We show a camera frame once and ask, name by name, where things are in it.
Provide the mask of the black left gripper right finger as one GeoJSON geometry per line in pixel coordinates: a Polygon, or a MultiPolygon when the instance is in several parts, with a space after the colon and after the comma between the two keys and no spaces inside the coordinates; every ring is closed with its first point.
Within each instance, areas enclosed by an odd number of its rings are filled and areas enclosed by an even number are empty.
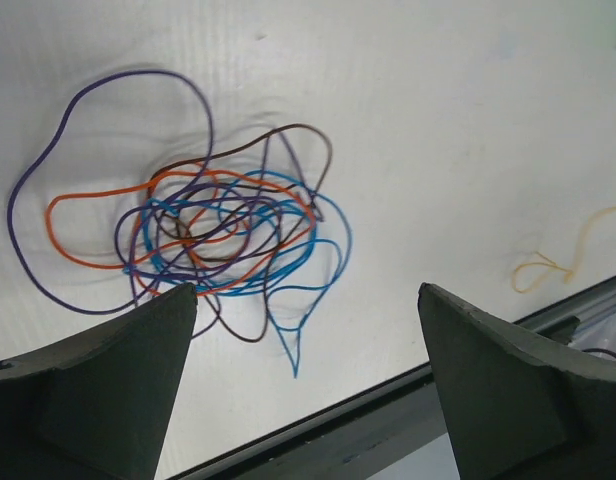
{"type": "Polygon", "coordinates": [[[616,361],[424,283],[419,318],[463,479],[616,479],[616,361]]]}

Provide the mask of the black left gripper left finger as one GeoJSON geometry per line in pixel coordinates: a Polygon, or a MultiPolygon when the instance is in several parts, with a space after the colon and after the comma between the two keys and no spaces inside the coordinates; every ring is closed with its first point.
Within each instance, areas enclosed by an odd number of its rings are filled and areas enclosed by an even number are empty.
{"type": "Polygon", "coordinates": [[[185,284],[1,360],[0,479],[153,478],[196,315],[185,284]]]}

